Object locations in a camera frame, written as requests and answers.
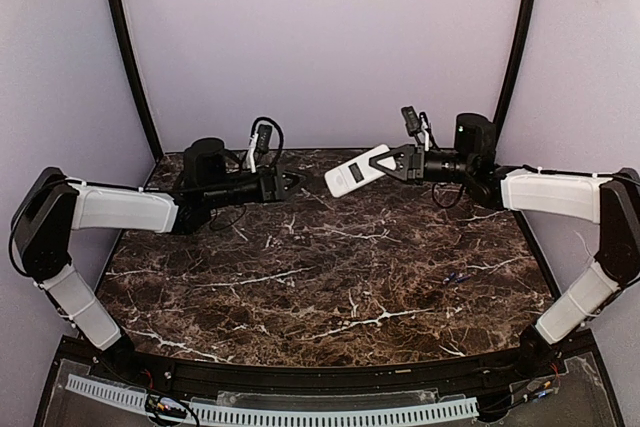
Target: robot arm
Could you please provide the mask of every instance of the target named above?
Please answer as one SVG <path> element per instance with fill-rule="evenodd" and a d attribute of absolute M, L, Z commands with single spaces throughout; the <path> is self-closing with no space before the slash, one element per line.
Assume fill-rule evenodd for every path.
<path fill-rule="evenodd" d="M 520 336 L 516 368 L 530 375 L 567 335 L 637 280 L 640 177 L 632 169 L 599 176 L 499 166 L 495 163 L 495 126 L 486 118 L 460 114 L 454 148 L 440 149 L 429 138 L 430 127 L 425 129 L 426 115 L 418 117 L 412 107 L 403 108 L 402 114 L 409 135 L 416 137 L 427 131 L 426 139 L 417 139 L 418 145 L 372 153 L 368 161 L 373 169 L 405 183 L 461 184 L 472 200 L 494 210 L 547 212 L 600 225 L 600 246 L 594 261 Z M 395 168 L 387 163 L 390 158 Z M 350 162 L 342 169 L 343 175 L 349 172 Z"/>
<path fill-rule="evenodd" d="M 267 144 L 263 138 L 261 153 Z M 23 270 L 11 250 L 14 267 L 32 278 L 63 318 L 115 365 L 123 352 L 134 350 L 133 343 L 76 270 L 68 253 L 71 231 L 113 228 L 190 234 L 211 219 L 214 208 L 283 201 L 304 180 L 275 162 L 266 167 L 252 162 L 251 172 L 228 172 L 225 152 L 219 139 L 195 142 L 184 153 L 179 184 L 169 191 L 92 184 L 67 178 L 54 167 L 45 169 L 11 222 L 11 240 Z"/>

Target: marble tabletop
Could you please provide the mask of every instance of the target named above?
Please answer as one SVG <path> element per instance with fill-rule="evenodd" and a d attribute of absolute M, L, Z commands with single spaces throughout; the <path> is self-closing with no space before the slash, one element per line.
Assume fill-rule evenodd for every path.
<path fill-rule="evenodd" d="M 442 210 L 428 185 L 389 178 L 332 198 L 322 174 L 360 152 L 285 151 L 303 190 L 221 209 L 212 229 L 125 232 L 98 297 L 138 350 L 187 359 L 363 366 L 516 346 L 552 298 L 512 214 L 466 196 Z M 167 155 L 150 185 L 181 161 Z M 443 283 L 452 273 L 470 277 Z"/>

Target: connector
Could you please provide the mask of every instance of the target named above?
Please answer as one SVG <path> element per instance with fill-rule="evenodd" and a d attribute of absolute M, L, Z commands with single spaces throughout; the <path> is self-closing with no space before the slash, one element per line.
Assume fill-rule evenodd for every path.
<path fill-rule="evenodd" d="M 407 134 L 409 134 L 409 136 L 413 137 L 422 132 L 422 123 L 413 106 L 402 107 L 400 112 L 402 112 L 402 117 L 404 117 L 405 127 L 407 128 Z"/>
<path fill-rule="evenodd" d="M 260 124 L 258 126 L 258 140 L 256 142 L 256 153 L 265 155 L 269 152 L 269 142 L 271 142 L 271 134 L 273 127 L 269 124 Z"/>
<path fill-rule="evenodd" d="M 531 400 L 535 400 L 535 399 L 541 399 L 542 397 L 546 397 L 549 394 L 557 394 L 558 393 L 558 388 L 553 388 L 553 389 L 544 389 L 540 392 L 538 392 L 537 394 L 533 394 L 531 395 Z"/>

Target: white cable tray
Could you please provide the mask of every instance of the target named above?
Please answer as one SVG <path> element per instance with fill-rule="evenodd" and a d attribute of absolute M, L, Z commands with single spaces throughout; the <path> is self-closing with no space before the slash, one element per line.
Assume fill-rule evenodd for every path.
<path fill-rule="evenodd" d="M 144 410 L 147 394 L 142 388 L 123 388 L 69 374 L 66 389 L 128 412 L 148 415 Z M 201 425 L 216 427 L 417 427 L 478 416 L 475 397 L 396 409 L 335 412 L 242 409 L 200 402 L 190 402 L 189 406 Z M 183 423 L 195 424 L 191 416 Z"/>

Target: white wall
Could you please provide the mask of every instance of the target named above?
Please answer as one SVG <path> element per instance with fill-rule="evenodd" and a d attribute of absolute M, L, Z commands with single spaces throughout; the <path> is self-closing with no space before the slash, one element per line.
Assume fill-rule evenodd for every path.
<path fill-rule="evenodd" d="M 504 163 L 640 170 L 640 0 L 536 0 L 500 145 Z M 561 287 L 598 249 L 598 228 L 529 215 Z M 627 425 L 640 425 L 640 300 L 634 288 L 593 323 Z"/>
<path fill-rule="evenodd" d="M 427 110 L 441 144 L 455 115 L 492 115 L 520 0 L 125 0 L 166 150 L 202 136 L 244 147 L 271 115 L 288 147 L 407 138 Z"/>
<path fill-rule="evenodd" d="M 27 426 L 68 330 L 45 296 L 11 269 L 10 218 L 46 166 L 135 184 L 152 158 L 107 0 L 0 0 L 0 11 L 0 424 Z M 98 279 L 114 235 L 74 235 L 71 254 L 89 282 Z"/>

